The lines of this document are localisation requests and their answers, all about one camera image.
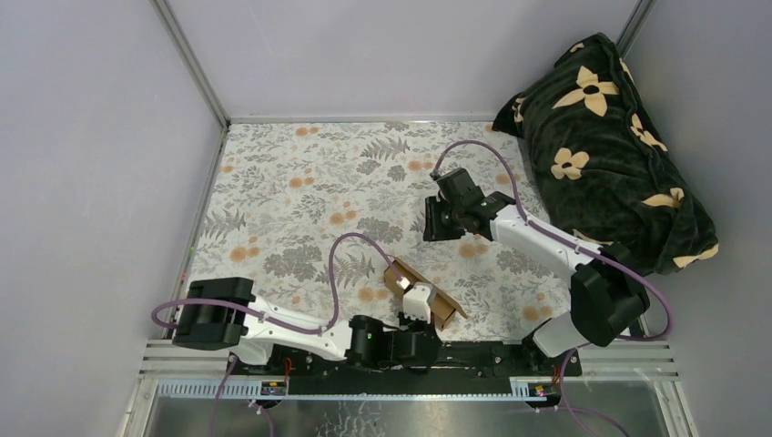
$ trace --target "black velvet fabric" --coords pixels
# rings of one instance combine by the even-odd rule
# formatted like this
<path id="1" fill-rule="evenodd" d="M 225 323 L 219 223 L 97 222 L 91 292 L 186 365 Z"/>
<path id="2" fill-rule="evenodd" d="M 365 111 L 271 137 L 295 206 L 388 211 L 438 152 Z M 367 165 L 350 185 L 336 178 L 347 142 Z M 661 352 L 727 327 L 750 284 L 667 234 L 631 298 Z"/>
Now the black velvet fabric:
<path id="1" fill-rule="evenodd" d="M 670 273 L 715 254 L 716 227 L 667 155 L 626 69 L 608 37 L 590 36 L 512 97 L 493 130 L 525 139 L 553 225 L 621 242 L 642 274 Z"/>

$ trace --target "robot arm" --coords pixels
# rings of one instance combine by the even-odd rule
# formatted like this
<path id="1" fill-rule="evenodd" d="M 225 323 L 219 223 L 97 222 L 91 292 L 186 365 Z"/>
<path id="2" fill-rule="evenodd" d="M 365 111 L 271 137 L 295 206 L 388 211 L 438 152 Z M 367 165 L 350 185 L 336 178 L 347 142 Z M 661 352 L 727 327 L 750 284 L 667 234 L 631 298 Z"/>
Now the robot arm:
<path id="1" fill-rule="evenodd" d="M 435 176 L 440 195 L 426 198 L 425 241 L 460 239 L 466 232 L 479 234 L 524 251 L 569 284 L 571 310 L 549 319 L 523 339 L 523 356 L 531 368 L 542 368 L 554 357 L 585 343 L 607 346 L 648 309 L 649 300 L 641 285 L 592 257 L 602 253 L 630 265 L 630 252 L 625 247 L 601 247 L 568 236 L 527 214 L 523 217 L 514 200 L 504 194 L 485 196 L 463 168 Z M 536 227 L 574 245 L 568 247 Z M 186 305 L 174 344 L 209 351 L 230 349 L 251 365 L 266 364 L 275 345 L 375 370 L 431 367 L 437 360 L 442 342 L 431 325 L 430 305 L 435 293 L 430 284 L 410 284 L 406 279 L 400 283 L 405 293 L 398 329 L 361 315 L 324 329 L 325 320 L 252 295 L 252 285 L 250 279 L 243 278 L 193 282 L 189 298 L 227 300 L 248 306 L 261 317 L 246 318 L 244 312 L 216 306 Z"/>
<path id="2" fill-rule="evenodd" d="M 253 295 L 251 279 L 198 280 L 190 284 L 189 299 L 226 300 L 260 317 L 217 306 L 186 305 L 173 343 L 204 351 L 229 349 L 244 363 L 256 366 L 267 364 L 274 346 L 281 345 L 367 369 L 431 367 L 441 346 L 431 324 L 430 305 L 436 291 L 430 284 L 411 284 L 407 279 L 399 285 L 405 293 L 398 329 L 368 316 L 354 316 L 325 329 L 326 320 Z"/>
<path id="3" fill-rule="evenodd" d="M 480 234 L 528 254 L 555 272 L 570 287 L 571 310 L 542 324 L 525 339 L 546 357 L 593 343 L 607 346 L 649 307 L 643 286 L 578 248 L 630 265 L 630 252 L 619 244 L 602 247 L 569 236 L 538 218 L 523 218 L 514 200 L 502 193 L 485 196 L 469 173 L 457 168 L 434 175 L 437 198 L 426 198 L 425 241 L 459 239 L 466 232 Z M 552 239 L 539 228 L 572 241 L 573 247 Z"/>

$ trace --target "floral mat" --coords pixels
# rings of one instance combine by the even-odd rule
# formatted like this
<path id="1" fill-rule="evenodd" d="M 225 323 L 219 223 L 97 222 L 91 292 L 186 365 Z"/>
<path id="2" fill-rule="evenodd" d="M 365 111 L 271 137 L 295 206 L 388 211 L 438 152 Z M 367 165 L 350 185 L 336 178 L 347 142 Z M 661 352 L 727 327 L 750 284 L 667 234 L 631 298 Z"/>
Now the floral mat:
<path id="1" fill-rule="evenodd" d="M 233 125 L 223 152 L 190 280 L 240 276 L 288 309 L 327 319 L 332 241 L 358 230 L 404 259 L 462 304 L 444 340 L 519 340 L 568 310 L 566 285 L 517 249 L 472 235 L 422 241 L 423 201 L 439 154 L 460 139 L 496 147 L 518 175 L 523 204 L 547 219 L 525 175 L 514 138 L 488 123 L 320 123 Z M 498 160 L 482 147 L 458 147 L 443 170 L 464 167 L 484 192 L 511 194 Z M 357 239 L 336 252 L 341 317 L 396 321 L 386 262 Z"/>

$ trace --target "cable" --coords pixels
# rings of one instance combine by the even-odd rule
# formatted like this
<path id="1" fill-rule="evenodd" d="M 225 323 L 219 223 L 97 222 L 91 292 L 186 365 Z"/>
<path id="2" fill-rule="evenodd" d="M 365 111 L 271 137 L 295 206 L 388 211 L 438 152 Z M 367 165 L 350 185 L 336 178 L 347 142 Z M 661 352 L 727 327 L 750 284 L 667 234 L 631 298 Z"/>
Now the cable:
<path id="1" fill-rule="evenodd" d="M 665 336 L 667 336 L 667 334 L 670 333 L 670 331 L 673 329 L 673 322 L 672 322 L 672 320 L 673 320 L 673 310 L 670 307 L 670 304 L 667 302 L 667 299 L 665 299 L 665 296 L 663 296 L 662 292 L 657 290 L 656 287 L 654 285 L 652 285 L 648 280 L 646 280 L 644 277 L 642 277 L 638 273 L 634 272 L 632 269 L 628 268 L 624 264 L 616 262 L 613 259 L 609 259 L 609 258 L 607 258 L 607 257 L 605 257 L 605 256 L 603 256 L 601 254 L 594 253 L 594 252 L 592 252 L 589 249 L 586 249 L 586 248 L 583 248 L 583 247 L 577 247 L 571 240 L 566 239 L 563 236 L 558 235 L 558 234 L 552 232 L 551 230 L 546 229 L 546 228 L 540 226 L 538 223 L 534 222 L 533 220 L 531 220 L 528 217 L 528 213 L 525 211 L 525 209 L 523 208 L 523 204 L 520 201 L 520 193 L 517 191 L 517 180 L 514 177 L 514 173 L 509 168 L 509 165 L 507 165 L 506 159 L 504 159 L 504 157 L 502 156 L 501 153 L 499 153 L 498 150 L 496 150 L 495 148 L 491 147 L 488 144 L 483 143 L 482 141 L 475 141 L 473 139 L 465 139 L 463 141 L 456 141 L 455 143 L 449 145 L 440 154 L 440 157 L 437 159 L 437 163 L 434 165 L 434 170 L 432 171 L 432 174 L 439 175 L 439 173 L 440 173 L 440 165 L 445 160 L 445 156 L 448 154 L 448 152 L 450 152 L 454 148 L 456 148 L 458 146 L 462 146 L 464 144 L 474 144 L 476 146 L 485 147 L 488 150 L 490 150 L 499 159 L 499 161 L 504 166 L 504 169 L 506 170 L 507 175 L 509 175 L 510 181 L 512 182 L 512 192 L 513 192 L 513 196 L 514 196 L 514 207 L 517 209 L 517 213 L 520 215 L 520 218 L 523 219 L 523 221 L 527 225 L 533 227 L 534 229 L 536 229 L 540 233 L 546 235 L 547 237 L 549 237 L 551 239 L 554 239 L 555 241 L 563 244 L 568 249 L 578 250 L 580 253 L 582 253 L 582 254 L 590 257 L 590 258 L 597 259 L 597 260 L 603 262 L 604 264 L 606 264 L 608 266 L 611 266 L 611 267 L 613 267 L 613 268 L 623 272 L 625 275 L 629 276 L 630 278 L 633 278 L 636 282 L 638 282 L 639 284 L 643 285 L 647 290 L 649 290 L 657 298 L 657 300 L 659 300 L 659 303 L 665 309 L 665 315 L 666 315 L 665 328 L 663 329 L 662 332 L 660 332 L 660 333 L 658 333 L 658 334 L 656 334 L 654 336 L 651 336 L 651 337 L 631 337 L 631 336 L 627 336 L 627 335 L 620 335 L 620 336 L 617 336 L 617 338 L 622 339 L 622 340 L 632 340 L 632 341 L 657 341 L 657 340 L 663 339 Z"/>
<path id="2" fill-rule="evenodd" d="M 215 393 L 215 402 L 212 404 L 212 413 L 209 416 L 209 437 L 215 437 L 215 413 L 217 412 L 219 397 L 222 395 L 222 391 L 225 390 L 225 381 L 228 380 L 228 376 L 233 373 L 233 369 L 236 368 L 236 363 L 239 362 L 239 357 L 236 355 L 231 356 L 233 357 L 233 361 L 228 366 L 228 369 L 225 371 L 225 376 L 222 377 L 222 381 L 219 383 L 217 393 Z"/>
<path id="3" fill-rule="evenodd" d="M 292 371 L 292 358 L 287 357 L 284 362 L 284 394 L 290 394 L 290 387 L 287 384 L 287 380 L 290 378 L 290 371 Z"/>
<path id="4" fill-rule="evenodd" d="M 554 407 L 544 407 L 544 408 L 538 408 L 534 410 L 533 408 L 529 408 L 528 410 L 515 410 L 512 413 L 515 414 L 528 414 L 528 413 L 542 413 L 542 412 L 565 412 L 567 409 L 565 407 L 560 408 L 559 406 L 555 405 Z M 596 418 L 614 426 L 617 430 L 619 430 L 625 437 L 630 437 L 630 433 L 627 432 L 625 427 L 622 426 L 622 423 L 617 422 L 614 420 L 611 416 L 607 416 L 603 414 L 602 412 L 597 412 L 595 410 L 589 410 L 586 408 L 581 407 L 574 407 L 575 412 L 580 412 L 581 414 L 587 414 L 588 416 L 595 416 Z"/>
<path id="5" fill-rule="evenodd" d="M 335 242 L 332 243 L 332 249 L 330 249 L 330 256 L 328 258 L 328 266 L 327 266 L 327 276 L 328 276 L 328 279 L 330 280 L 330 288 L 332 289 L 332 305 L 333 305 L 332 319 L 330 319 L 330 322 L 327 324 L 327 329 L 330 329 L 333 326 L 335 326 L 335 323 L 338 321 L 338 316 L 340 314 L 340 308 L 338 303 L 338 288 L 335 285 L 335 271 L 333 266 L 333 262 L 335 261 L 335 249 L 338 248 L 338 245 L 340 245 L 340 243 L 343 240 L 350 237 L 363 239 L 371 246 L 373 246 L 376 250 L 378 250 L 378 253 L 380 253 L 383 259 L 386 260 L 386 263 L 389 265 L 389 268 L 391 269 L 391 271 L 394 272 L 394 277 L 397 279 L 397 281 L 402 279 L 402 275 L 400 274 L 400 271 L 397 270 L 396 267 L 394 267 L 394 263 L 391 262 L 386 252 L 384 252 L 383 249 L 381 249 L 381 246 L 379 246 L 378 243 L 376 243 L 370 237 L 360 232 L 347 232 L 341 235 L 340 237 L 337 237 L 335 239 Z"/>
<path id="6" fill-rule="evenodd" d="M 271 417 L 270 412 L 268 412 L 268 409 L 263 407 L 259 403 L 250 401 L 249 407 L 251 407 L 252 405 L 254 405 L 257 408 L 258 414 L 265 413 L 266 417 L 268 418 L 269 435 L 270 437 L 276 437 L 276 428 L 274 427 L 274 424 L 273 424 L 273 417 Z"/>
<path id="7" fill-rule="evenodd" d="M 632 269 L 628 268 L 624 264 L 621 264 L 621 263 L 619 263 L 617 261 L 614 261 L 613 259 L 609 259 L 609 258 L 607 258 L 607 257 L 605 257 L 605 256 L 603 256 L 601 254 L 594 253 L 594 252 L 592 252 L 589 249 L 583 248 L 581 246 L 577 246 L 571 240 L 566 239 L 563 236 L 561 236 L 559 234 L 556 234 L 556 233 L 552 232 L 551 230 L 542 227 L 541 225 L 539 225 L 538 223 L 534 222 L 533 220 L 531 220 L 528 217 L 528 213 L 525 211 L 525 209 L 523 208 L 523 204 L 520 201 L 520 193 L 517 191 L 517 180 L 514 177 L 514 173 L 509 168 L 509 165 L 507 165 L 506 160 L 504 159 L 502 154 L 499 153 L 498 150 L 496 150 L 495 148 L 493 148 L 490 145 L 485 144 L 485 143 L 483 143 L 481 141 L 475 141 L 475 140 L 470 140 L 470 139 L 463 140 L 463 141 L 457 141 L 457 142 L 449 145 L 440 154 L 440 157 L 437 159 L 437 163 L 434 165 L 434 170 L 432 171 L 432 174 L 434 176 L 439 175 L 440 174 L 440 165 L 445 160 L 445 156 L 448 154 L 448 152 L 450 152 L 452 149 L 454 149 L 454 148 L 456 148 L 458 146 L 464 145 L 464 144 L 474 144 L 474 145 L 477 145 L 477 146 L 485 147 L 488 150 L 490 150 L 499 159 L 499 161 L 504 166 L 504 169 L 506 170 L 507 175 L 509 175 L 510 181 L 512 182 L 512 192 L 513 192 L 513 198 L 514 198 L 514 202 L 515 202 L 514 206 L 517 209 L 518 215 L 520 215 L 520 218 L 523 219 L 523 221 L 525 222 L 526 225 L 529 225 L 529 226 L 533 227 L 534 229 L 536 229 L 540 233 L 546 235 L 547 237 L 549 237 L 549 238 L 551 238 L 551 239 L 553 239 L 553 240 L 563 244 L 568 249 L 574 249 L 574 250 L 578 251 L 579 253 L 582 253 L 582 254 L 590 257 L 590 258 L 597 259 L 597 260 L 603 262 L 605 265 L 611 266 L 611 267 L 613 267 L 613 268 L 623 272 L 625 275 L 629 276 L 630 278 L 633 278 L 636 282 L 638 282 L 639 284 L 643 285 L 649 292 L 651 292 L 657 298 L 657 300 L 659 300 L 659 303 L 665 309 L 665 315 L 666 315 L 665 328 L 662 330 L 662 332 L 660 332 L 660 333 L 658 333 L 658 334 L 656 334 L 654 336 L 651 336 L 651 337 L 631 337 L 631 336 L 628 336 L 628 335 L 619 335 L 619 336 L 617 336 L 618 339 L 631 340 L 631 341 L 656 341 L 656 340 L 663 339 L 665 336 L 667 336 L 667 334 L 670 333 L 670 331 L 673 329 L 673 322 L 672 322 L 672 320 L 673 320 L 673 310 L 670 307 L 670 304 L 667 302 L 667 299 L 665 299 L 665 296 L 659 290 L 657 290 L 656 287 L 654 285 L 652 285 L 648 280 L 646 280 L 644 277 L 642 277 L 641 275 L 639 275 L 638 273 L 636 273 Z M 577 412 L 591 414 L 591 415 L 594 415 L 596 417 L 599 417 L 599 418 L 601 418 L 601 419 L 603 419 L 603 420 L 613 424 L 613 426 L 615 426 L 619 431 L 621 431 L 622 434 L 624 434 L 625 436 L 629 437 L 630 434 L 625 430 L 624 427 L 622 427 L 622 425 L 620 425 L 618 422 L 614 421 L 614 419 L 612 419 L 612 418 L 610 418 L 608 416 L 605 416 L 604 414 L 602 414 L 600 412 L 593 412 L 592 410 L 584 410 L 584 409 L 572 407 L 569 404 L 568 398 L 565 397 L 564 374 L 565 374 L 565 368 L 566 368 L 566 366 L 568 364 L 568 361 L 576 353 L 577 349 L 578 348 L 571 349 L 570 351 L 568 351 L 568 353 L 566 353 L 565 359 L 563 361 L 563 365 L 561 366 L 561 369 L 560 369 L 560 372 L 559 372 L 559 375 L 558 375 L 558 380 L 557 381 L 560 384 L 560 391 L 561 391 L 561 394 L 563 396 L 563 401 L 564 401 L 564 404 L 565 404 L 565 409 L 568 410 L 568 412 L 571 413 L 571 416 L 574 418 L 576 423 L 578 423 L 579 426 L 582 427 L 583 430 L 585 430 L 587 433 L 589 433 L 589 434 L 591 434 L 593 436 L 600 437 L 600 436 L 598 436 L 597 433 L 595 433 L 595 432 L 591 431 L 589 428 L 587 428 L 587 426 L 584 425 L 584 423 L 581 420 L 579 420 L 579 418 L 576 416 Z"/>
<path id="8" fill-rule="evenodd" d="M 327 270 L 328 279 L 330 281 L 330 289 L 332 291 L 333 312 L 332 312 L 332 318 L 327 323 L 327 326 L 324 328 L 322 327 L 318 327 L 317 329 L 302 328 L 300 326 L 295 326 L 291 323 L 287 323 L 284 320 L 279 320 L 271 316 L 266 316 L 266 313 L 263 311 L 253 310 L 247 306 L 239 305 L 238 303 L 228 302 L 226 300 L 202 299 L 202 298 L 177 299 L 177 300 L 171 300 L 166 303 L 162 303 L 157 307 L 155 307 L 150 312 L 150 319 L 152 319 L 153 322 L 156 323 L 158 326 L 161 326 L 168 330 L 175 330 L 178 327 L 177 324 L 167 323 L 158 317 L 158 314 L 162 310 L 165 310 L 167 308 L 174 308 L 179 305 L 211 305 L 211 306 L 224 307 L 224 308 L 230 308 L 236 311 L 241 311 L 252 317 L 257 317 L 260 321 L 267 321 L 269 323 L 273 323 L 274 325 L 280 326 L 281 328 L 285 328 L 287 330 L 294 330 L 295 332 L 299 332 L 301 334 L 310 334 L 310 335 L 321 334 L 322 332 L 325 331 L 325 329 L 328 330 L 333 326 L 335 326 L 335 323 L 338 321 L 338 317 L 340 316 L 340 299 L 338 297 L 338 288 L 335 286 L 335 271 L 334 271 L 333 261 L 335 260 L 335 249 L 338 248 L 338 246 L 344 239 L 347 239 L 349 237 L 357 237 L 359 239 L 363 239 L 371 246 L 373 246 L 376 250 L 378 250 L 378 253 L 381 254 L 383 259 L 386 260 L 387 264 L 389 265 L 389 268 L 391 268 L 391 271 L 394 272 L 396 279 L 397 280 L 402 279 L 402 275 L 397 270 L 397 268 L 394 267 L 393 262 L 391 262 L 389 257 L 386 255 L 386 252 L 384 252 L 383 249 L 381 249 L 381 247 L 378 245 L 378 243 L 376 243 L 370 237 L 360 232 L 348 232 L 341 235 L 340 237 L 337 237 L 335 241 L 332 243 L 332 248 L 330 249 L 329 265 Z"/>

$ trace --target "white wall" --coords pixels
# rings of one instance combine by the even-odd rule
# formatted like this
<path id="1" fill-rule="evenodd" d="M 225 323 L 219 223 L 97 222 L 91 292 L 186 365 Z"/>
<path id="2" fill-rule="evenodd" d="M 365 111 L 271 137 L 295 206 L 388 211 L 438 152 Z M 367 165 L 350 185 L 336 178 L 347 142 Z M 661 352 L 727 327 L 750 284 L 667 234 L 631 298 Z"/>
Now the white wall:
<path id="1" fill-rule="evenodd" d="M 637 0 L 173 0 L 232 117 L 490 118 Z"/>
<path id="2" fill-rule="evenodd" d="M 114 435 L 218 127 L 149 1 L 0 20 L 0 434 Z"/>
<path id="3" fill-rule="evenodd" d="M 769 435 L 772 4 L 659 0 L 627 58 L 646 109 L 716 222 L 720 250 L 657 282 L 702 436 Z"/>

